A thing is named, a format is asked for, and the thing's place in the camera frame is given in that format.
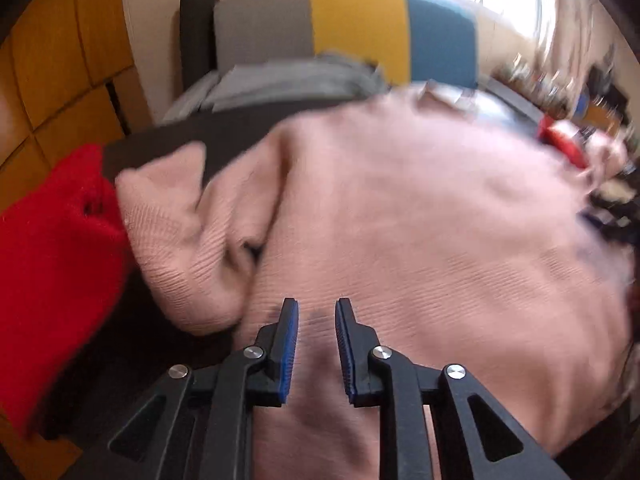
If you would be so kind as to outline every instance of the blue cushion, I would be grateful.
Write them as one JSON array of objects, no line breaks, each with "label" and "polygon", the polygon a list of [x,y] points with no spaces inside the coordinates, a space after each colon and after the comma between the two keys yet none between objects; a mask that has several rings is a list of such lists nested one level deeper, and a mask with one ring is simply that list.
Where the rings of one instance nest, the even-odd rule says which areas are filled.
[{"label": "blue cushion", "polygon": [[450,0],[407,0],[411,78],[476,88],[476,19]]}]

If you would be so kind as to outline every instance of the red cloth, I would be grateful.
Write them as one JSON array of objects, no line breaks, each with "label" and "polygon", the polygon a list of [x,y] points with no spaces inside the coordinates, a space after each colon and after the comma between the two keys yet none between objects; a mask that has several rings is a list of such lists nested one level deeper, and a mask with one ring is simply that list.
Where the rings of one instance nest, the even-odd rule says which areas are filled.
[{"label": "red cloth", "polygon": [[564,156],[579,170],[584,170],[589,165],[580,147],[568,137],[553,129],[556,120],[548,115],[542,117],[538,125],[538,140],[553,146],[564,153]]},{"label": "red cloth", "polygon": [[0,215],[0,406],[22,433],[115,306],[133,262],[101,170],[101,148],[84,146]]}]

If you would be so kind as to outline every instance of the gray fabric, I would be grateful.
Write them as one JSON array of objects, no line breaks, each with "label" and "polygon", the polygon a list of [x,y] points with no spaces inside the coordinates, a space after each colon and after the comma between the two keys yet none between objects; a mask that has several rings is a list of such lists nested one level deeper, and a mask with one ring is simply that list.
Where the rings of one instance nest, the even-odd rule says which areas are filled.
[{"label": "gray fabric", "polygon": [[364,98],[389,90],[381,68],[334,54],[312,59],[236,66],[200,108],[219,111],[249,104],[310,98]]},{"label": "gray fabric", "polygon": [[314,54],[309,0],[222,0],[214,8],[218,70]]},{"label": "gray fabric", "polygon": [[220,75],[218,72],[209,72],[200,78],[171,105],[160,124],[170,124],[175,123],[175,121],[181,121],[199,110],[200,104],[202,104],[209,92],[211,92],[211,89],[217,85],[219,81]]}]

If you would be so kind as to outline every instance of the metal screw head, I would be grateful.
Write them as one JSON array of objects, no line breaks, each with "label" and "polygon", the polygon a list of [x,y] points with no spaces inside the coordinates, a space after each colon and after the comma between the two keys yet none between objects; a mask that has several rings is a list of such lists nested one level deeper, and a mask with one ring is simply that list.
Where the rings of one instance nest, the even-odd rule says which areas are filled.
[{"label": "metal screw head", "polygon": [[461,365],[447,366],[447,375],[452,379],[462,379],[466,375],[465,367]]},{"label": "metal screw head", "polygon": [[185,365],[173,365],[169,368],[169,377],[172,379],[181,379],[189,373],[189,369]]},{"label": "metal screw head", "polygon": [[393,351],[387,346],[375,346],[371,353],[378,359],[389,359]]},{"label": "metal screw head", "polygon": [[248,346],[243,353],[248,359],[260,359],[264,355],[264,350],[259,346]]}]

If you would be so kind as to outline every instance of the pink sweater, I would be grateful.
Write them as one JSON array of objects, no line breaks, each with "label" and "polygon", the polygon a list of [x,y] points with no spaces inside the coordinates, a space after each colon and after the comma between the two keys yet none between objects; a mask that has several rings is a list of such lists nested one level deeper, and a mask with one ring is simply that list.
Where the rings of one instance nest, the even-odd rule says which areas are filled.
[{"label": "pink sweater", "polygon": [[464,364],[551,453],[617,402],[623,284],[532,141],[386,96],[284,121],[203,191],[204,158],[190,144],[124,171],[118,199],[178,327],[240,321],[240,348],[300,302],[289,402],[255,416],[257,479],[377,477],[377,413],[342,386],[341,296],[414,362]]}]

